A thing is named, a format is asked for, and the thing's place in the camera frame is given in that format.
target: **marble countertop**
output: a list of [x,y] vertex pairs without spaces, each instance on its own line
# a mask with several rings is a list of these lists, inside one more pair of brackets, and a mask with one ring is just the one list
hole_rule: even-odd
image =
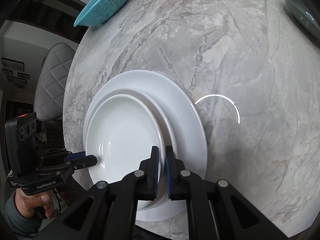
[[[158,72],[194,102],[208,144],[206,179],[228,180],[285,234],[309,227],[320,210],[320,50],[284,0],[129,0],[89,28],[68,76],[66,148],[83,150],[92,98],[133,69]],[[87,170],[75,178],[88,189]],[[187,239],[186,212],[137,222]]]

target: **white plate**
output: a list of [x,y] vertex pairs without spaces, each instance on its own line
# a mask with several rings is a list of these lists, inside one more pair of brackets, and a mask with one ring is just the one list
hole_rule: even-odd
[[[184,162],[187,169],[204,178],[207,168],[207,141],[194,103],[175,83],[152,71],[132,70],[121,73],[98,91],[84,120],[83,141],[86,141],[87,127],[93,113],[104,101],[103,96],[126,87],[146,93],[159,104],[172,125],[178,158]],[[150,210],[138,211],[136,218],[142,221],[161,221],[174,217],[185,208],[185,201],[168,201]]]
[[[108,98],[97,108],[88,128],[86,154],[98,159],[98,164],[89,168],[93,183],[121,180],[137,170],[142,160],[150,158],[154,145],[159,147],[161,155],[159,179],[164,142],[155,117],[133,96],[120,94]],[[150,203],[139,201],[138,209]]]
[[[139,99],[152,112],[152,114],[154,115],[155,119],[159,124],[160,131],[164,140],[164,145],[172,146],[173,152],[177,153],[177,143],[176,143],[176,139],[175,139],[172,127],[170,125],[168,117],[166,116],[164,111],[161,109],[161,107],[146,93],[143,93],[133,88],[121,88],[121,89],[113,90],[110,93],[107,93],[106,95],[104,95],[101,98],[100,102],[103,102],[108,98],[114,95],[119,95],[119,94],[126,94]],[[157,198],[156,200],[148,204],[146,207],[140,208],[139,211],[148,210],[150,208],[155,207],[159,203],[163,204],[164,199],[166,199],[166,201],[169,201],[167,196],[167,187],[166,187],[165,174],[164,174],[164,158],[161,158],[161,174],[160,174],[160,181],[158,185]]]

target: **human hand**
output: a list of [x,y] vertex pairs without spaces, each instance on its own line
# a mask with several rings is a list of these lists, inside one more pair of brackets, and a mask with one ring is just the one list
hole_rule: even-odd
[[15,202],[20,214],[26,218],[33,217],[36,207],[43,207],[47,218],[53,217],[53,199],[49,191],[33,196],[27,196],[23,193],[21,188],[17,188]]

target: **green bowl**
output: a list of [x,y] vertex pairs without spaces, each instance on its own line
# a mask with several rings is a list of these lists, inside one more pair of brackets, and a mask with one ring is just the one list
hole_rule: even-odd
[[302,0],[285,0],[293,16],[317,39],[320,40],[320,27]]

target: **blue plastic basket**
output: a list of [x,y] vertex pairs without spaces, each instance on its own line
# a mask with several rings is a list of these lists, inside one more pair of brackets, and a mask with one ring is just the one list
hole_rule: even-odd
[[90,0],[78,15],[73,26],[100,25],[114,15],[126,1],[127,0]]

